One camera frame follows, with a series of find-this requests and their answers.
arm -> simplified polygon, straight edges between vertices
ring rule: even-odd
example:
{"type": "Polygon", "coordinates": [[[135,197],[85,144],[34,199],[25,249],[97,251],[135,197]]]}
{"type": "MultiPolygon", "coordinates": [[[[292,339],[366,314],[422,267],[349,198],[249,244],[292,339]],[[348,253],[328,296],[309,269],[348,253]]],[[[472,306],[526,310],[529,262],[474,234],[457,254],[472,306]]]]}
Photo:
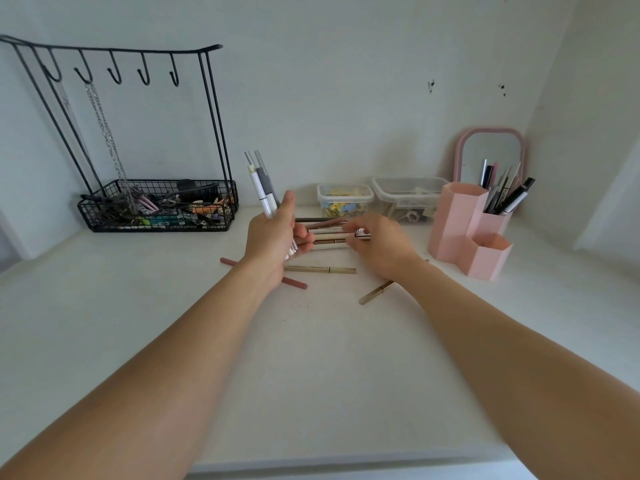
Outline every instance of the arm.
{"type": "Polygon", "coordinates": [[[640,394],[521,325],[416,254],[400,226],[358,217],[351,247],[418,301],[505,442],[541,479],[640,478],[640,394]]]}
{"type": "MultiPolygon", "coordinates": [[[[0,479],[181,479],[252,316],[279,284],[295,201],[254,218],[244,258],[162,335],[0,469],[0,479]]],[[[299,252],[310,249],[313,234],[299,252]]]]}

clear plastic box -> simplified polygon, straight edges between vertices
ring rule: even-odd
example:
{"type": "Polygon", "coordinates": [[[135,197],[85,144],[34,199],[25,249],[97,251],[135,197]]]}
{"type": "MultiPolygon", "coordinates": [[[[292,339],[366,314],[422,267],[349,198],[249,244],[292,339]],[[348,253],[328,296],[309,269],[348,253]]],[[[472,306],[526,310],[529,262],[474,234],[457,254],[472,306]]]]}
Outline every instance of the clear plastic box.
{"type": "Polygon", "coordinates": [[[440,177],[373,177],[371,181],[378,198],[396,204],[396,209],[435,208],[449,183],[440,177]]]}
{"type": "Polygon", "coordinates": [[[318,201],[325,217],[358,216],[373,201],[373,190],[364,184],[318,184],[318,201]]]}

white desk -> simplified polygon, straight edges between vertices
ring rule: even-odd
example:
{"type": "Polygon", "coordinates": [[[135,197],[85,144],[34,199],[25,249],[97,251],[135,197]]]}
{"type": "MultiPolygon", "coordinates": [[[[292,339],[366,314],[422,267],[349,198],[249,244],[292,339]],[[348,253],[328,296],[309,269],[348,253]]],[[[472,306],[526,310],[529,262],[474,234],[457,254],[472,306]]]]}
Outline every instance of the white desk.
{"type": "MultiPolygon", "coordinates": [[[[84,231],[0,275],[0,463],[228,272],[218,259],[242,256],[257,212],[240,211],[226,233],[84,231]]],[[[429,227],[407,229],[425,251],[429,227]]],[[[496,282],[437,266],[640,389],[638,282],[556,250],[517,221],[507,237],[515,245],[496,282]]],[[[358,274],[295,273],[308,290],[281,285],[267,298],[194,472],[510,455],[404,290],[360,306],[381,280],[351,250],[296,263],[358,274]]]]}

metal hook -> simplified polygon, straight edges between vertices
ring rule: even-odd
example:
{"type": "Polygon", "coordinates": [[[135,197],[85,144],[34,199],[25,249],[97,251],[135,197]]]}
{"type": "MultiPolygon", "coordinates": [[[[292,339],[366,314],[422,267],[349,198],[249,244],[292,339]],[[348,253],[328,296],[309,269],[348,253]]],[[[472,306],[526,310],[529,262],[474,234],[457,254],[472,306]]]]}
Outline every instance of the metal hook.
{"type": "Polygon", "coordinates": [[[171,80],[173,81],[173,85],[177,88],[178,84],[180,84],[180,80],[178,79],[178,70],[175,68],[175,61],[173,60],[173,54],[169,54],[171,57],[171,63],[173,64],[173,71],[169,71],[171,74],[171,80]]]}
{"type": "Polygon", "coordinates": [[[78,52],[80,52],[80,57],[82,57],[82,62],[84,62],[84,67],[86,68],[86,71],[89,72],[89,80],[86,80],[84,77],[82,77],[82,74],[80,74],[80,71],[78,71],[77,67],[74,67],[74,71],[76,71],[76,74],[78,74],[80,79],[82,79],[82,82],[84,82],[85,84],[91,84],[93,82],[93,74],[91,73],[91,69],[89,69],[89,64],[86,63],[86,59],[84,58],[83,51],[78,49],[78,52]]]}
{"type": "Polygon", "coordinates": [[[138,74],[140,74],[140,79],[142,79],[142,84],[144,84],[145,86],[148,86],[149,82],[150,82],[150,78],[149,78],[149,69],[147,68],[147,60],[145,59],[145,53],[144,52],[140,52],[140,55],[142,55],[142,63],[145,65],[145,72],[147,73],[147,80],[145,81],[145,78],[142,77],[142,71],[140,69],[138,69],[138,74]]]}
{"type": "Polygon", "coordinates": [[[113,71],[111,70],[110,67],[107,69],[107,71],[109,71],[109,74],[111,74],[111,77],[113,78],[116,84],[122,84],[122,76],[120,75],[120,69],[118,69],[118,65],[116,64],[116,58],[113,56],[113,51],[110,50],[109,54],[111,55],[113,66],[116,68],[116,74],[118,74],[118,78],[116,79],[116,76],[113,75],[113,71]]]}
{"type": "Polygon", "coordinates": [[[39,57],[38,57],[38,62],[40,62],[40,65],[42,66],[42,70],[44,71],[44,73],[46,74],[46,76],[48,78],[50,78],[51,80],[55,80],[56,82],[60,82],[62,80],[62,73],[60,72],[60,66],[58,65],[58,61],[53,56],[52,49],[47,48],[47,50],[49,51],[49,55],[51,56],[51,60],[53,60],[53,65],[55,65],[55,67],[56,67],[56,71],[58,72],[58,77],[53,77],[51,75],[51,72],[49,72],[49,69],[47,69],[47,66],[42,63],[42,61],[40,60],[39,57]]]}

forearm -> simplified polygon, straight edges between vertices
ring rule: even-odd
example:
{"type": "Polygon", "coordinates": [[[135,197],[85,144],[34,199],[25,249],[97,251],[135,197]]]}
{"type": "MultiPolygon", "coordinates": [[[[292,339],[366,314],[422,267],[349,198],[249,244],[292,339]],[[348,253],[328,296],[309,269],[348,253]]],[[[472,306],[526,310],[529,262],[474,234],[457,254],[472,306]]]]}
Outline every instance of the forearm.
{"type": "Polygon", "coordinates": [[[640,394],[436,267],[396,279],[426,312],[505,441],[540,478],[640,477],[640,394]]]}
{"type": "Polygon", "coordinates": [[[0,470],[0,478],[182,478],[266,295],[242,262],[0,470]]]}

